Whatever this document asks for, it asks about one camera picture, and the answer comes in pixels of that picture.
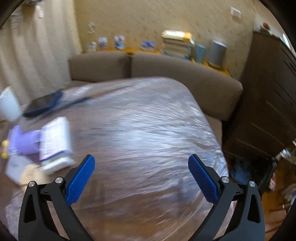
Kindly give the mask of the white medicine box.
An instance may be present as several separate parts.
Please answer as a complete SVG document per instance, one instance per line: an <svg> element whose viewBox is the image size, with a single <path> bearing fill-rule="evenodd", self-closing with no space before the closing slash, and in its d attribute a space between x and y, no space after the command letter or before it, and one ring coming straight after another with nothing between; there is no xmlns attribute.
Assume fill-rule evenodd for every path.
<svg viewBox="0 0 296 241"><path fill-rule="evenodd" d="M57 117L42 127L40 161L45 174L73 166L72 153L70 123L66 117Z"/></svg>

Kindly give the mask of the translucent white plastic box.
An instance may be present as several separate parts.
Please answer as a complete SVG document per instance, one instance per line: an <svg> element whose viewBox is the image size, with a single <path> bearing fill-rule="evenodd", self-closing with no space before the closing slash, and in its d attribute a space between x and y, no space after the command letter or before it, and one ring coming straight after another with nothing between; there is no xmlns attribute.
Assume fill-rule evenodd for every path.
<svg viewBox="0 0 296 241"><path fill-rule="evenodd" d="M39 165L26 156L13 155L7 161L5 174L15 184L24 186L33 180L36 168L39 168Z"/></svg>

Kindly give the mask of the purple hair roller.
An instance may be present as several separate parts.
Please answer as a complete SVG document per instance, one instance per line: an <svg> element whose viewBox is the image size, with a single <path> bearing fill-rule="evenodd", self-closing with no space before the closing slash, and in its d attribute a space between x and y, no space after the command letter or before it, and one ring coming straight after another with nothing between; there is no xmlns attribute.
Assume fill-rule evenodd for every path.
<svg viewBox="0 0 296 241"><path fill-rule="evenodd" d="M24 133L21 126L14 126L8 135L8 151L11 155L36 154L40 150L41 130Z"/></svg>

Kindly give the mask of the dark wooden cabinet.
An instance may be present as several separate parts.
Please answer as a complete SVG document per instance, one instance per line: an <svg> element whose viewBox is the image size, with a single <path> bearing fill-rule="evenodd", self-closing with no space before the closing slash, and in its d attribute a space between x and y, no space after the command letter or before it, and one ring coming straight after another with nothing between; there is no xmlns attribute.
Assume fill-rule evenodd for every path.
<svg viewBox="0 0 296 241"><path fill-rule="evenodd" d="M295 56L275 36L255 31L242 96L223 124L225 154L274 157L295 139Z"/></svg>

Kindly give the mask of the dark blue smartphone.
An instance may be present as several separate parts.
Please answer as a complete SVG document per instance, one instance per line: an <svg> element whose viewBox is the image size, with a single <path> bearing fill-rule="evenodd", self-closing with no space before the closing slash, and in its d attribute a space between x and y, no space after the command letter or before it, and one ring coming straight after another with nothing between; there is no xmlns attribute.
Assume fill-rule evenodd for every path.
<svg viewBox="0 0 296 241"><path fill-rule="evenodd" d="M23 117L33 118L41 114L44 114L46 111L49 111L50 109L55 107L62 98L62 96L63 91L58 90L46 96L32 100L23 112Z"/></svg>

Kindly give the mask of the brown sofa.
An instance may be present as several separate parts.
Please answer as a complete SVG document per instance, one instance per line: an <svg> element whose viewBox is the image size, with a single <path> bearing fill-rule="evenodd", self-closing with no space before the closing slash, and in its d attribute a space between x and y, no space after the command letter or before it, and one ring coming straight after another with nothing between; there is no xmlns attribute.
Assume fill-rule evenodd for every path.
<svg viewBox="0 0 296 241"><path fill-rule="evenodd" d="M165 77L189 89L201 107L219 144L227 121L243 92L236 79L210 67L166 55L102 51L69 59L72 86L125 78Z"/></svg>

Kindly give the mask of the grey cylindrical speaker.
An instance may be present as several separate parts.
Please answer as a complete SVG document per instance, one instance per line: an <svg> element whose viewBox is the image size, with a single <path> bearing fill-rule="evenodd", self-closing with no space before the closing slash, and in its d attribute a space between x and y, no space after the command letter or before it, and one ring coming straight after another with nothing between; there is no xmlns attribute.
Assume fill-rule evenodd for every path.
<svg viewBox="0 0 296 241"><path fill-rule="evenodd" d="M219 41L212 40L208 63L215 68L222 68L227 46Z"/></svg>

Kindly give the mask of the light blue box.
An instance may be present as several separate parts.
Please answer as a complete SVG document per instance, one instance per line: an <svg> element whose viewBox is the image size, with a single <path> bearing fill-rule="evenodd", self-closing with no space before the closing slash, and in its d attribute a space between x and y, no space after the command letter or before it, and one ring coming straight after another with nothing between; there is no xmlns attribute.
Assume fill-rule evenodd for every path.
<svg viewBox="0 0 296 241"><path fill-rule="evenodd" d="M205 45L195 45L195 62L203 63L206 55L207 47Z"/></svg>

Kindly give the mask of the photo card far left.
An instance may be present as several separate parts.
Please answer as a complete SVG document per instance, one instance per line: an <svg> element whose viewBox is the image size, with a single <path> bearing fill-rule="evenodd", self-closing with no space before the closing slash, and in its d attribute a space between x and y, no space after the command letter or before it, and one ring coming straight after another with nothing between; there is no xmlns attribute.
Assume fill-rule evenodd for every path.
<svg viewBox="0 0 296 241"><path fill-rule="evenodd" d="M97 48L97 43L90 41L87 43L87 52L96 52L96 48Z"/></svg>

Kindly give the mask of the photo card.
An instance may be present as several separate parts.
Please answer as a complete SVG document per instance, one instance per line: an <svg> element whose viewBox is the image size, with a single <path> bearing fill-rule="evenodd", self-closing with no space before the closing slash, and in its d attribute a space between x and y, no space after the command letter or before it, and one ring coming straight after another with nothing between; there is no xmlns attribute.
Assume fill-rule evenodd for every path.
<svg viewBox="0 0 296 241"><path fill-rule="evenodd" d="M97 48L97 43L90 41L87 43L87 52L96 52L96 48Z"/></svg>
<svg viewBox="0 0 296 241"><path fill-rule="evenodd" d="M107 50L108 39L107 37L99 37L98 38L98 49L99 50Z"/></svg>
<svg viewBox="0 0 296 241"><path fill-rule="evenodd" d="M114 37L114 47L115 49L124 50L125 49L125 37L118 35Z"/></svg>

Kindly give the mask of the stack of books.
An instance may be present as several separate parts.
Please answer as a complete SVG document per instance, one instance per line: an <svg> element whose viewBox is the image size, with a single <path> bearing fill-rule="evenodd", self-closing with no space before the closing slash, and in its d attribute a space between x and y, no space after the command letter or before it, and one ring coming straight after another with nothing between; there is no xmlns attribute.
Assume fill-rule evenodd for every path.
<svg viewBox="0 0 296 241"><path fill-rule="evenodd" d="M191 60L194 57L195 42L190 32L164 30L161 54L171 57Z"/></svg>

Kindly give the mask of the beige curtain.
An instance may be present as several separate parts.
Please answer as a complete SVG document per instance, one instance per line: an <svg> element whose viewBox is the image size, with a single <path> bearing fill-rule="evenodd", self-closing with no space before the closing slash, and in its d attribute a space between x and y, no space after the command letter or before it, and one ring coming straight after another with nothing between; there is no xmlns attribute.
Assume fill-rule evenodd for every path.
<svg viewBox="0 0 296 241"><path fill-rule="evenodd" d="M1 29L1 89L26 104L65 88L68 60L81 52L74 1L21 4Z"/></svg>

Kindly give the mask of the photo card landscape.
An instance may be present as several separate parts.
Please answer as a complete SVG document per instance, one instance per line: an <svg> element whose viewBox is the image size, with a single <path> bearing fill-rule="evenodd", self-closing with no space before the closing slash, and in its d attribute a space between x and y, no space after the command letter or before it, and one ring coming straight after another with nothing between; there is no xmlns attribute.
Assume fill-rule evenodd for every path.
<svg viewBox="0 0 296 241"><path fill-rule="evenodd" d="M142 41L141 49L144 51L154 51L155 43L153 41Z"/></svg>

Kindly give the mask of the white gold-handled mug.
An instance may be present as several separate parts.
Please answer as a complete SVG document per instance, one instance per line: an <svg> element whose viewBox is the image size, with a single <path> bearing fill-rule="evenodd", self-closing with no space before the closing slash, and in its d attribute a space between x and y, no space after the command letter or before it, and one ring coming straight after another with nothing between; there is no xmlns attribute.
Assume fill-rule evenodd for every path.
<svg viewBox="0 0 296 241"><path fill-rule="evenodd" d="M1 113L7 121L16 121L22 114L19 101L10 86L1 92Z"/></svg>

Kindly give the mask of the white wall switch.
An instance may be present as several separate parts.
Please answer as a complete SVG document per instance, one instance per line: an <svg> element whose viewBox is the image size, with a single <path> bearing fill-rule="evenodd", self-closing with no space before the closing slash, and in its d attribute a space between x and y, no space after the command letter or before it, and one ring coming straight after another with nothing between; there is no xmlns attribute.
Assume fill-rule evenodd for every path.
<svg viewBox="0 0 296 241"><path fill-rule="evenodd" d="M231 16L234 18L237 18L237 19L241 18L241 11L239 9L231 7L230 13L231 13Z"/></svg>

